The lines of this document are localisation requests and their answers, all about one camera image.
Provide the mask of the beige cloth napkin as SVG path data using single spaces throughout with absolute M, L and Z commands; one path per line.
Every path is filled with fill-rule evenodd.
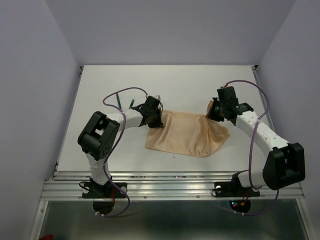
M 164 110 L 164 127 L 151 128 L 145 148 L 178 155 L 211 156 L 229 138 L 228 129 L 204 114 Z

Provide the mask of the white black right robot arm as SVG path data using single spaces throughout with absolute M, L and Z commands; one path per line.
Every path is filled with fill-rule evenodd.
M 253 154 L 249 154 L 248 169 L 235 173 L 229 183 L 233 194 L 242 195 L 248 188 L 260 187 L 276 191 L 306 178 L 305 151 L 301 144 L 278 136 L 248 103 L 239 103 L 232 86 L 219 88 L 217 94 L 206 118 L 230 121 L 250 137 L 250 146 L 257 145 L 266 157 L 263 169 L 253 170 Z

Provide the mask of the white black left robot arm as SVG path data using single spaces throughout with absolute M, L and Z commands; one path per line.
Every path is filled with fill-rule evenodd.
M 80 133 L 77 143 L 85 153 L 90 166 L 90 180 L 95 183 L 94 191 L 100 197 L 111 193 L 111 178 L 107 160 L 116 143 L 128 128 L 148 126 L 150 129 L 163 127 L 163 105 L 159 96 L 148 95 L 145 102 L 119 113 L 104 114 L 96 111 Z

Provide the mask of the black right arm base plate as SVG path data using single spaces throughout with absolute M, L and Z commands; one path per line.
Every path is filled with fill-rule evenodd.
M 259 197 L 260 192 L 253 191 L 250 187 L 242 187 L 238 183 L 233 184 L 231 181 L 218 181 L 214 183 L 211 195 L 216 198 Z

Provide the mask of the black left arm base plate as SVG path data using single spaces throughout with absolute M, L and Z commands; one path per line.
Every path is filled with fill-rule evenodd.
M 99 185 L 94 181 L 81 181 L 83 199 L 125 199 L 125 195 L 116 189 L 110 182 Z

